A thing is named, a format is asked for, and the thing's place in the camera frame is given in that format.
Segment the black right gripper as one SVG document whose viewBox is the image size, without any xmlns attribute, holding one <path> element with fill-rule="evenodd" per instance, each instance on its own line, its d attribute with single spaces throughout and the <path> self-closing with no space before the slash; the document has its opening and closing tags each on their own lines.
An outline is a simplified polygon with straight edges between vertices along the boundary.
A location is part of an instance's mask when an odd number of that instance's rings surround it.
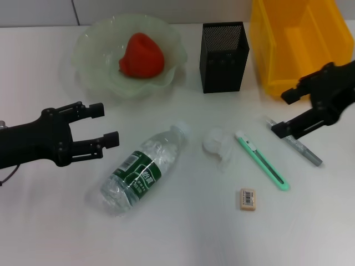
<svg viewBox="0 0 355 266">
<path fill-rule="evenodd" d="M 354 103 L 354 61 L 336 66 L 327 63 L 320 70 L 301 77 L 295 88 L 281 94 L 287 104 L 293 104 L 310 94 L 312 109 L 271 127 L 280 139 L 299 139 L 328 124 L 335 124 L 341 113 Z"/>
</svg>

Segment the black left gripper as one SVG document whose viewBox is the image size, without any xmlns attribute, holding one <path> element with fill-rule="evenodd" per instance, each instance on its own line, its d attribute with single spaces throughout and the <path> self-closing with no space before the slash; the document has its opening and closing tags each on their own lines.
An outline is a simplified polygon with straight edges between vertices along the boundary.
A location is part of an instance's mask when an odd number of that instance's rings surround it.
<svg viewBox="0 0 355 266">
<path fill-rule="evenodd" d="M 57 166 L 103 157 L 103 148 L 119 146 L 117 131 L 100 138 L 74 141 L 69 123 L 104 116 L 102 103 L 86 107 L 81 101 L 59 108 L 44 109 L 33 122 L 1 130 L 1 169 L 32 162 L 51 160 Z"/>
</svg>

